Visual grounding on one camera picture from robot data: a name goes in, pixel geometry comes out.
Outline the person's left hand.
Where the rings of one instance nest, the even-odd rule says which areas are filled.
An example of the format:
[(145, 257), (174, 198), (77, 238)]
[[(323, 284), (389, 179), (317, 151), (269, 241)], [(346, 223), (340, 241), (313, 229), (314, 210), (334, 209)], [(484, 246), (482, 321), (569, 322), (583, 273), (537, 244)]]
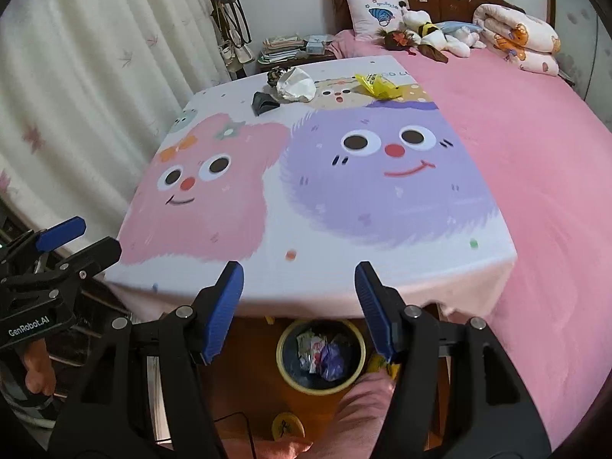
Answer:
[(52, 396), (56, 389), (56, 376), (44, 339), (28, 345), (22, 356), (26, 368), (25, 384), (34, 395)]

